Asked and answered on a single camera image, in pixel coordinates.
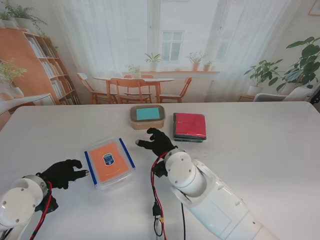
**plant pot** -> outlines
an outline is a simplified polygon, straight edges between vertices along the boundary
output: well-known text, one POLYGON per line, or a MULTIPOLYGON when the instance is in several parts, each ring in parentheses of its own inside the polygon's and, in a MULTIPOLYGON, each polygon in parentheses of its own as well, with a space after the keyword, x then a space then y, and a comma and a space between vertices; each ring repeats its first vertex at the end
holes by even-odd
POLYGON ((0 100, 12 100, 14 99, 10 94, 6 93, 6 92, 0 92, 0 100))
POLYGON ((257 94, 261 93, 262 86, 249 86, 248 92, 246 93, 248 96, 255 97, 257 94))
POLYGON ((158 67, 158 62, 150 62, 150 72, 156 72, 158 67))
POLYGON ((289 95, 296 87, 296 83, 290 82, 286 83, 282 91, 280 92, 283 95, 289 95))
POLYGON ((211 65, 207 65, 207 64, 203 65, 203 71, 208 72, 210 69, 210 66, 211 65))
POLYGON ((8 87, 5 91, 15 99, 21 99, 25 96, 19 87, 8 87))
POLYGON ((14 21, 12 20, 1 20, 6 29, 19 29, 14 21))
POLYGON ((2 19, 0 19, 0 29, 5 29, 6 26, 5 24, 2 22, 2 19))
POLYGON ((38 33, 36 26, 30 19, 15 17, 14 20, 18 23, 20 28, 29 29, 33 34, 38 33))
POLYGON ((198 71, 199 65, 200 65, 200 62, 192 63, 192 71, 193 72, 198 71))
POLYGON ((140 79, 141 78, 141 72, 132 72, 131 77, 133 79, 140 79))

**wooden shelf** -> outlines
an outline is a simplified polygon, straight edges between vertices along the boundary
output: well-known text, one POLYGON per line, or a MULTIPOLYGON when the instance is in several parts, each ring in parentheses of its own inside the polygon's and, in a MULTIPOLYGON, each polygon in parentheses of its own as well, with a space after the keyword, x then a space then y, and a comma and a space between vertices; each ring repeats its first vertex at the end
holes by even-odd
POLYGON ((26 96, 50 93, 55 104, 59 105, 66 96, 78 99, 78 94, 58 52, 50 48, 50 42, 50 37, 28 32, 27 29, 0 28, 0 59, 15 58, 19 67, 28 70, 23 77, 17 77, 14 84, 26 96), (48 77, 48 67, 43 63, 51 68, 52 77, 48 77), (55 80, 59 84, 57 87, 63 88, 61 90, 65 92, 62 97, 59 97, 54 89, 52 83, 55 80))
POLYGON ((68 74, 62 74, 62 75, 58 75, 58 76, 53 76, 53 77, 50 77, 50 79, 54 79, 54 78, 61 77, 61 76, 68 76, 68 74))
POLYGON ((38 57, 38 59, 60 59, 58 57, 38 57))
POLYGON ((62 97, 59 98, 59 100, 65 98, 66 96, 68 96, 69 94, 73 93, 75 91, 75 89, 72 89, 71 91, 67 92, 65 95, 63 95, 62 97))

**bookshelf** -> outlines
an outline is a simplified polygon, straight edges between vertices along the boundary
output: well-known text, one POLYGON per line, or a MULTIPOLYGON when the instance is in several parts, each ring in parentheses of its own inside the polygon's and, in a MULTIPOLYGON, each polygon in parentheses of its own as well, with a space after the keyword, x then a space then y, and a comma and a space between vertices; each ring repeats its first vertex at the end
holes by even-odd
POLYGON ((26 97, 50 93, 56 105, 80 104, 77 91, 50 38, 18 29, 0 28, 0 59, 15 58, 27 69, 14 84, 26 97))

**windowsill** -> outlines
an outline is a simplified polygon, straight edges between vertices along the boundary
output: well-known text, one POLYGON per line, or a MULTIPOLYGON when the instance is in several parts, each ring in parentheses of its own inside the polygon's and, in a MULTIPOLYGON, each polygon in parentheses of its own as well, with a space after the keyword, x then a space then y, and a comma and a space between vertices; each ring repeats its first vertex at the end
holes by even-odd
POLYGON ((166 74, 218 74, 220 71, 141 71, 141 73, 166 73, 166 74))

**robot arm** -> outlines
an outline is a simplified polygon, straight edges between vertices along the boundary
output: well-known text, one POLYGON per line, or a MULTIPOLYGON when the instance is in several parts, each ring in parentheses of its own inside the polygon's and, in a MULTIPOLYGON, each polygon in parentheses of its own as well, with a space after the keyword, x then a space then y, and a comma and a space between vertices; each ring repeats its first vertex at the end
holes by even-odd
MULTIPOLYGON (((79 160, 66 160, 53 164, 43 173, 25 176, 13 183, 11 189, 0 196, 0 240, 7 234, 4 231, 12 229, 6 240, 20 239, 24 229, 29 223, 35 211, 44 210, 47 205, 50 191, 47 182, 53 188, 69 187, 69 181, 83 178, 89 174, 88 170, 74 171, 74 167, 80 169, 79 160)), ((51 197, 50 206, 46 213, 54 211, 58 205, 51 197)))
POLYGON ((151 128, 147 133, 153 134, 150 139, 154 141, 138 140, 136 144, 158 156, 168 152, 158 163, 164 163, 165 173, 156 175, 167 175, 172 192, 211 233, 221 240, 278 240, 207 166, 169 145, 163 132, 151 128))

